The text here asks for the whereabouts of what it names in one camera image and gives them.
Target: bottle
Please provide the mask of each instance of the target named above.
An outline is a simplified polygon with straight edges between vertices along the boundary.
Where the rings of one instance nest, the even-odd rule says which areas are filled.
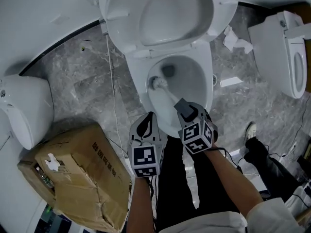
[[[41,179],[44,181],[44,183],[47,184],[47,186],[48,186],[49,188],[51,188],[51,189],[54,188],[54,183],[53,183],[53,181],[51,181],[51,180],[47,177],[47,175],[46,175],[38,166],[37,166],[36,170],[38,171],[38,173],[39,173]]]

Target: toilet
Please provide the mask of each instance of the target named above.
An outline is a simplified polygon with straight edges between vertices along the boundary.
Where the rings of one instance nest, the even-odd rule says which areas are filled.
[[[311,24],[283,11],[248,31],[260,75],[287,96],[301,98],[307,83],[304,39],[311,37]]]
[[[209,42],[233,18],[239,0],[99,0],[109,37],[125,55],[141,103],[160,129],[178,138],[174,102],[150,79],[166,79],[178,99],[210,111],[213,70]],[[173,70],[171,74],[163,70]]]
[[[54,118],[48,81],[19,75],[1,78],[0,108],[8,115],[21,145],[32,149],[43,139]]]

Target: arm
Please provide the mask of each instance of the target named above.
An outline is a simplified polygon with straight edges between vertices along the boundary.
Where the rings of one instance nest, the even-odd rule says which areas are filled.
[[[205,151],[205,154],[212,162],[228,196],[246,218],[251,209],[263,202],[259,192],[219,151]]]
[[[152,233],[153,226],[149,185],[144,178],[136,178],[126,232]]]

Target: tile floor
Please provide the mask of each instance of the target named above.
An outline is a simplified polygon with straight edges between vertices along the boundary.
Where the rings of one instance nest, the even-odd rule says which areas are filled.
[[[252,8],[239,6],[230,25],[238,37],[249,41],[247,28],[262,22],[264,17]],[[245,128],[250,121],[256,121],[258,138],[270,146],[270,153],[286,153],[301,126],[309,94],[305,93],[301,99],[295,100],[275,91],[258,74],[253,53],[246,55],[242,49],[230,52],[222,44],[223,39],[224,35],[221,34],[211,42],[214,74],[219,81],[238,77],[243,82],[227,87],[221,87],[219,83],[215,86],[210,116],[219,127],[218,145],[229,152],[242,149]],[[106,37],[99,26],[68,40],[25,73],[26,76],[42,77],[50,82],[55,119],[47,137],[96,121],[112,141],[126,148],[130,126],[145,110],[139,102],[125,57],[110,39],[109,51],[121,144],[113,112]],[[303,125],[296,137],[295,153],[282,161],[294,174],[298,169],[292,159],[296,159],[307,144],[310,122],[311,101],[307,104]],[[112,146],[123,160],[122,151],[113,143]],[[234,157],[235,162],[239,159],[239,155]],[[186,153],[184,163],[193,202],[197,207],[199,199],[193,162]],[[254,173],[247,175],[249,179],[257,176],[251,164],[242,160],[240,166],[244,173]]]

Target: black pants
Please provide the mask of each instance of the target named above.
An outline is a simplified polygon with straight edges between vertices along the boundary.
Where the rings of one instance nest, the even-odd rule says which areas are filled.
[[[226,193],[211,161],[203,152],[191,155],[194,160],[200,199],[199,208],[195,209],[187,184],[182,155],[183,144],[180,139],[168,137],[158,182],[157,231],[206,214],[227,211],[239,213]]]
[[[249,153],[244,159],[253,164],[272,198],[286,202],[300,186],[293,175],[276,159],[269,157],[266,147],[256,137],[246,142]]]

